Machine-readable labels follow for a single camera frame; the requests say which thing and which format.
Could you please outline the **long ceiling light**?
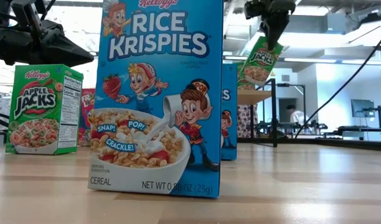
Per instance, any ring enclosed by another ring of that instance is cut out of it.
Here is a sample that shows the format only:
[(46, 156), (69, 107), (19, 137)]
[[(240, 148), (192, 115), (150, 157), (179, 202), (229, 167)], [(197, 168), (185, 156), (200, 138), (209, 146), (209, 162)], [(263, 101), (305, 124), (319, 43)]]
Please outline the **long ceiling light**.
[(335, 63), (348, 65), (380, 65), (381, 60), (344, 60), (344, 59), (323, 59), (323, 58), (280, 58), (281, 62), (299, 62), (299, 63)]

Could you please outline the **computer monitor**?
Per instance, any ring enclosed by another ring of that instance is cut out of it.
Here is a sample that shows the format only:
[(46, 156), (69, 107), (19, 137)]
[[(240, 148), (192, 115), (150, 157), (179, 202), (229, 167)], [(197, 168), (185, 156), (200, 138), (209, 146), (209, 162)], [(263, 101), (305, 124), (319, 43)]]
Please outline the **computer monitor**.
[(372, 100), (351, 100), (353, 118), (374, 118), (374, 102)]

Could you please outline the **wooden shelf with black legs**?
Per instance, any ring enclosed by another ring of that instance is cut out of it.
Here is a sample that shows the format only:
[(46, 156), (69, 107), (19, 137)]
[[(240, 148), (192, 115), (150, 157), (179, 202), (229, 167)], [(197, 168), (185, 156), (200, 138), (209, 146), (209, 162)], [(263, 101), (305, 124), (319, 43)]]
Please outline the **wooden shelf with black legs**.
[[(261, 101), (265, 101), (268, 98), (271, 100), (271, 138), (255, 138), (254, 137), (254, 112), (253, 108)], [(237, 91), (237, 103), (238, 105), (248, 105), (250, 107), (250, 138), (238, 138), (239, 143), (250, 144), (272, 144), (273, 148), (278, 147), (278, 119), (276, 112), (276, 80), (271, 78), (267, 80), (262, 86), (259, 86), (255, 90), (238, 90)]]

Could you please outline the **dotted patterned panel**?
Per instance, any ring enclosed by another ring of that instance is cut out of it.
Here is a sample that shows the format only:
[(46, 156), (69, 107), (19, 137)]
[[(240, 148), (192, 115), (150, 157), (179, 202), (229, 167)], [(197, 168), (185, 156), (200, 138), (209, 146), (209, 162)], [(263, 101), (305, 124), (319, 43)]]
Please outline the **dotted patterned panel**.
[(250, 105), (237, 106), (237, 137), (238, 138), (251, 138), (251, 120), (253, 124), (258, 124), (258, 105), (253, 105), (251, 111)]

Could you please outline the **red Froot Loops cereal box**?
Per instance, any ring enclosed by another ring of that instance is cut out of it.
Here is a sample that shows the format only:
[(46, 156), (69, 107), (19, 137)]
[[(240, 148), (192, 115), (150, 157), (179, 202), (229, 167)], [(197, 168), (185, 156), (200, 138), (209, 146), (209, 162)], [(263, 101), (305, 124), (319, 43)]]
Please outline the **red Froot Loops cereal box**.
[(95, 89), (84, 88), (80, 100), (81, 114), (78, 129), (78, 145), (90, 146), (92, 113), (95, 105)]

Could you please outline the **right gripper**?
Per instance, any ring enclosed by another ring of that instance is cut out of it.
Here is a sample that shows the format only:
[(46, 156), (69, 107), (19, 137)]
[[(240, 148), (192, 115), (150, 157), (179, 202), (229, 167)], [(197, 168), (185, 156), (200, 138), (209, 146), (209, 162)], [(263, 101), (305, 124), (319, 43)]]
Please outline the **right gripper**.
[(294, 0), (247, 0), (244, 5), (246, 19), (261, 16), (268, 49), (273, 50), (289, 23), (289, 15), (296, 9)]

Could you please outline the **black desk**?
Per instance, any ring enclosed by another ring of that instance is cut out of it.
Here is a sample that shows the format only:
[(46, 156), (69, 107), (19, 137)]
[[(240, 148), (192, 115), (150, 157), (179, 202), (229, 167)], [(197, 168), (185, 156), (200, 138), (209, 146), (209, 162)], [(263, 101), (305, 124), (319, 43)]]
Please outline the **black desk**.
[(344, 137), (358, 137), (361, 141), (364, 140), (364, 133), (369, 132), (379, 132), (381, 134), (381, 105), (374, 108), (375, 112), (378, 113), (379, 117), (379, 126), (373, 128), (370, 126), (340, 126), (335, 131), (329, 133), (323, 133), (324, 138), (329, 136), (341, 136)]

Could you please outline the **person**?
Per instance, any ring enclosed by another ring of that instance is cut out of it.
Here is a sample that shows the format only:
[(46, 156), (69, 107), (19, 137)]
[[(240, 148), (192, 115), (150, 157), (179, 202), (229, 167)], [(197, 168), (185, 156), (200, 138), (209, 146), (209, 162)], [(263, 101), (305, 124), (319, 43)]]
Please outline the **person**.
[(297, 110), (295, 105), (288, 105), (286, 107), (286, 110), (289, 113), (291, 123), (298, 123), (300, 125), (304, 124), (304, 120), (306, 119), (306, 116), (302, 111)]

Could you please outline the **blue Rice Krispies cereal box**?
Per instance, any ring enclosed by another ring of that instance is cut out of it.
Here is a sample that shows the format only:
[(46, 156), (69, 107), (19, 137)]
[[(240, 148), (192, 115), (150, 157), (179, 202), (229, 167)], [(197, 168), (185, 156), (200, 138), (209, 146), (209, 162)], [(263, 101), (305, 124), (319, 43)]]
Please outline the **blue Rice Krispies cereal box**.
[(237, 66), (223, 64), (221, 105), (221, 160), (237, 159)]
[(88, 188), (216, 198), (224, 0), (103, 0)]

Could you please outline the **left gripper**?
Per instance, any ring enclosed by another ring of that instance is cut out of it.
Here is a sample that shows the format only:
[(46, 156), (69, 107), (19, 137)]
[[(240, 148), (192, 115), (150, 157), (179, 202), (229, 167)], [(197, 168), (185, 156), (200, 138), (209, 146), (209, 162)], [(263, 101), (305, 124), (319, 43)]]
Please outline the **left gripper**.
[(20, 62), (74, 67), (92, 62), (94, 56), (57, 29), (43, 30), (33, 37), (25, 30), (0, 26), (0, 60), (7, 65)]

